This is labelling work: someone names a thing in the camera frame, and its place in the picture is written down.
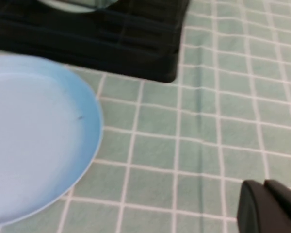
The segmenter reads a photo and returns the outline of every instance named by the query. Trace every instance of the plate rim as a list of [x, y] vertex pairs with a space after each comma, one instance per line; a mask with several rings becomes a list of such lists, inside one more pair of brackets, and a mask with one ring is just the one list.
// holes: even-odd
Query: plate rim
[[91, 93], [91, 96], [92, 96], [91, 98], [93, 99], [93, 101], [96, 103], [96, 106], [97, 106], [98, 118], [99, 118], [99, 126], [100, 126], [97, 147], [96, 147], [96, 149], [95, 149], [95, 151], [94, 151], [94, 153], [93, 153], [93, 155], [91, 157], [90, 162], [88, 163], [88, 165], [84, 169], [84, 171], [80, 174], [80, 176], [62, 194], [58, 195], [58, 197], [54, 198], [52, 201], [50, 201], [47, 204], [43, 205], [42, 207], [36, 209], [35, 211], [32, 211], [29, 214], [23, 215], [21, 217], [17, 217], [17, 218], [15, 218], [13, 220], [10, 220], [10, 221], [5, 221], [5, 222], [0, 223], [0, 228], [2, 228], [4, 226], [11, 225], [13, 223], [17, 223], [17, 222], [20, 222], [20, 221], [22, 221], [24, 219], [27, 219], [29, 217], [32, 217], [32, 216], [38, 214], [39, 212], [45, 210], [46, 208], [50, 207], [52, 204], [54, 204], [60, 198], [62, 198], [66, 193], [68, 193], [80, 181], [80, 179], [82, 179], [82, 177], [86, 174], [86, 172], [88, 171], [88, 169], [91, 167], [91, 165], [93, 163], [93, 160], [96, 158], [97, 153], [99, 151], [99, 148], [101, 146], [101, 142], [102, 142], [103, 134], [104, 134], [103, 133], [104, 118], [103, 118], [102, 107], [101, 107], [101, 104], [100, 104], [100, 102], [98, 100], [97, 94], [90, 87], [90, 85], [85, 80], [83, 80], [80, 77], [80, 75], [78, 75], [77, 73], [75, 73], [75, 72], [71, 71], [70, 69], [68, 69], [67, 67], [65, 67], [64, 64], [55, 62], [55, 61], [50, 60], [50, 59], [47, 59], [47, 58], [30, 56], [30, 55], [0, 55], [0, 57], [12, 57], [12, 58], [15, 58], [15, 59], [17, 59], [17, 58], [22, 58], [22, 59], [23, 58], [25, 58], [25, 59], [32, 59], [32, 58], [34, 58], [35, 60], [38, 60], [39, 62], [53, 63], [53, 65], [58, 66], [60, 69], [63, 69], [66, 72], [72, 73], [75, 76], [75, 78], [77, 78], [81, 83], [83, 83], [84, 87], [87, 88], [88, 91]]

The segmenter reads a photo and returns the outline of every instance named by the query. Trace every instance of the green checkered tablecloth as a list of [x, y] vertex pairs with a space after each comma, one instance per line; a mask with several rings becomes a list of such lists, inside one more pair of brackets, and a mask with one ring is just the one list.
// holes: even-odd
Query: green checkered tablecloth
[[236, 233], [243, 179], [291, 187], [291, 0], [192, 0], [178, 78], [70, 67], [100, 151], [60, 201], [0, 233]]

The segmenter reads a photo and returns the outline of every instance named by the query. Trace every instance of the black tray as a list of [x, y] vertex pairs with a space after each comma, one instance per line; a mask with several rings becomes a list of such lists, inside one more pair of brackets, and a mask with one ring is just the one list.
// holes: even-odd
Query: black tray
[[36, 0], [0, 0], [0, 49], [168, 83], [176, 78], [188, 3], [119, 0], [75, 14]]

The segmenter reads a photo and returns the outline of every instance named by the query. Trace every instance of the plastic plate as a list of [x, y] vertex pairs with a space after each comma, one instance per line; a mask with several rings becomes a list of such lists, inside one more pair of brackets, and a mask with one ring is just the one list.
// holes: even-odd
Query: plastic plate
[[42, 58], [0, 56], [0, 226], [66, 193], [101, 138], [100, 105], [78, 75]]

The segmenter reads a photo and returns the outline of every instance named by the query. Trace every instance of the black plastic item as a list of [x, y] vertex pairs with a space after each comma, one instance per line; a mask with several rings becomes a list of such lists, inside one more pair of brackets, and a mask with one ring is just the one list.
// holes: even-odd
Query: black plastic item
[[275, 180], [266, 180], [264, 187], [273, 195], [291, 220], [291, 190]]
[[37, 0], [0, 0], [0, 50], [168, 83], [188, 3], [119, 0], [75, 14]]
[[291, 233], [291, 219], [269, 190], [256, 181], [244, 181], [238, 205], [240, 233]]

